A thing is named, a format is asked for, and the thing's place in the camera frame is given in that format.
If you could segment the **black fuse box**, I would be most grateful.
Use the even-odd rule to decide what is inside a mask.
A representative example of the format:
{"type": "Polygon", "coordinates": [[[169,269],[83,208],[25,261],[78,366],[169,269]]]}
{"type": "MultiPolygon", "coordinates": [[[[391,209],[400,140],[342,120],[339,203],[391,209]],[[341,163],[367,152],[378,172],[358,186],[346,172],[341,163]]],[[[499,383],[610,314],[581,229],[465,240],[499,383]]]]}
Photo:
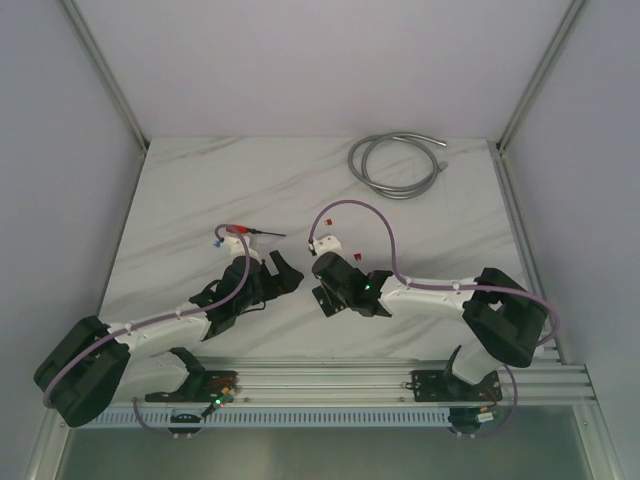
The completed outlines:
{"type": "Polygon", "coordinates": [[[346,308],[346,305],[323,285],[315,287],[312,290],[312,294],[327,318],[340,313],[346,308]]]}

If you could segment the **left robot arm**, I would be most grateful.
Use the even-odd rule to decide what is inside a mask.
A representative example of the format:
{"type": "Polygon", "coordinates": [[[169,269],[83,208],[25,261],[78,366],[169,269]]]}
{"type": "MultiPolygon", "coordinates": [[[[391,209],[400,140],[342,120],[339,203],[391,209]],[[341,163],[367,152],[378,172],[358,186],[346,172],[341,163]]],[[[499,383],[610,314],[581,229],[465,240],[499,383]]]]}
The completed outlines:
{"type": "Polygon", "coordinates": [[[303,274],[280,252],[263,260],[238,256],[221,278],[191,296],[180,317],[152,325],[107,324],[97,316],[79,320],[36,369],[33,380],[70,427],[96,419],[112,403],[208,403],[215,408],[232,373],[205,369],[194,351],[230,329],[247,312],[294,292],[303,274]]]}

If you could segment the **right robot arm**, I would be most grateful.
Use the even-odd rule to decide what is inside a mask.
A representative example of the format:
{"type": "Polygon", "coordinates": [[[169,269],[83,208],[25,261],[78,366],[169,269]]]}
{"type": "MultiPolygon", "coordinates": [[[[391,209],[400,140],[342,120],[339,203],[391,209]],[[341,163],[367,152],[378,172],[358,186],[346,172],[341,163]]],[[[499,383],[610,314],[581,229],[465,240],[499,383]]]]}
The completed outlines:
{"type": "Polygon", "coordinates": [[[547,308],[495,268],[467,284],[438,282],[433,289],[405,285],[392,272],[369,274],[328,252],[312,266],[313,294],[330,317],[344,309],[364,317],[426,316],[465,324],[474,338],[456,347],[443,374],[444,390],[464,399],[501,365],[527,368],[538,348],[547,308]]]}

